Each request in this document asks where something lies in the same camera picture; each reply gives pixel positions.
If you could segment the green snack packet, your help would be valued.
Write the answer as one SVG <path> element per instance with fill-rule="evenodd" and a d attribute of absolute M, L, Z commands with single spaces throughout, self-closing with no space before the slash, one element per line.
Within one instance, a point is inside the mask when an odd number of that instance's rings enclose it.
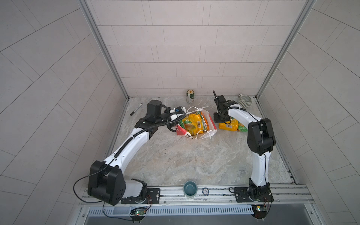
<path fill-rule="evenodd" d="M 248 132 L 248 129 L 241 123 L 238 123 L 238 129 L 237 131 L 240 131 L 240 132 Z"/>

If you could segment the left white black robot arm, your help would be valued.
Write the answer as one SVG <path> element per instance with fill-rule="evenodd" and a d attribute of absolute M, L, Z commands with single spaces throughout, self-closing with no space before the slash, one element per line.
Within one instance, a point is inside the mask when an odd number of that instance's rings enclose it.
<path fill-rule="evenodd" d="M 132 130 L 125 142 L 103 161 L 95 161 L 87 175 L 87 193 L 97 202 L 117 205 L 124 198 L 132 198 L 143 202 L 147 197 L 147 184 L 141 180 L 125 180 L 123 173 L 126 167 L 159 127 L 176 126 L 187 115 L 185 107 L 174 109 L 166 107 L 159 100 L 151 100 L 147 104 L 147 112 Z"/>

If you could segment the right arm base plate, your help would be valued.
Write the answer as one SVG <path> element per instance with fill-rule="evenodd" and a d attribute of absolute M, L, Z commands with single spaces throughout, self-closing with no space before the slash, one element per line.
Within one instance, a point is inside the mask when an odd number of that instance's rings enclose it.
<path fill-rule="evenodd" d="M 257 202 L 273 202 L 274 198 L 269 186 L 250 186 L 250 187 L 234 187 L 236 202 L 238 203 L 257 203 Z"/>

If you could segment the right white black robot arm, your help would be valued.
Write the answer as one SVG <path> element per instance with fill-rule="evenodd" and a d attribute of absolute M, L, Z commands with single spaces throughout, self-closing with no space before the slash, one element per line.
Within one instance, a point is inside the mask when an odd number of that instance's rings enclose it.
<path fill-rule="evenodd" d="M 214 97 L 217 107 L 217 112 L 214 113 L 216 123 L 230 122 L 234 118 L 247 129 L 247 145 L 253 152 L 253 169 L 247 190 L 250 200 L 272 202 L 268 170 L 276 139 L 271 120 L 251 114 L 237 102 L 226 100 L 223 95 L 214 94 Z"/>

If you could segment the yellow snack packet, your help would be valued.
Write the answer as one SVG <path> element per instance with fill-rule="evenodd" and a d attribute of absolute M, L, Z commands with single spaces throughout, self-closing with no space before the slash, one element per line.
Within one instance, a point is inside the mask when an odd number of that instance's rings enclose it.
<path fill-rule="evenodd" d="M 230 118 L 230 121 L 226 121 L 218 124 L 219 129 L 227 130 L 227 131 L 237 131 L 238 127 L 239 127 L 239 122 L 233 117 Z"/>
<path fill-rule="evenodd" d="M 181 122 L 180 126 L 184 128 L 191 136 L 196 136 L 209 131 L 209 124 L 201 111 L 196 111 L 187 115 Z"/>

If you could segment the red white paper gift bag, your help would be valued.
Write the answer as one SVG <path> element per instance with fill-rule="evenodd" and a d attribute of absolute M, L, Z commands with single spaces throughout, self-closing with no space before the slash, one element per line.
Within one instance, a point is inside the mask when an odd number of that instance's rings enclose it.
<path fill-rule="evenodd" d="M 190 139 L 211 139 L 216 134 L 217 128 L 210 113 L 205 108 L 195 106 L 188 108 L 186 117 L 176 125 L 175 133 L 178 136 Z"/>

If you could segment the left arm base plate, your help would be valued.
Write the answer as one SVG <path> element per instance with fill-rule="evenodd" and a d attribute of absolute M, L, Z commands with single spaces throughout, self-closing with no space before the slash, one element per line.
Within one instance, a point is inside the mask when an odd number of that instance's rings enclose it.
<path fill-rule="evenodd" d="M 139 197 L 127 197 L 121 199 L 121 204 L 158 204 L 160 199 L 160 188 L 147 188 L 144 199 Z"/>

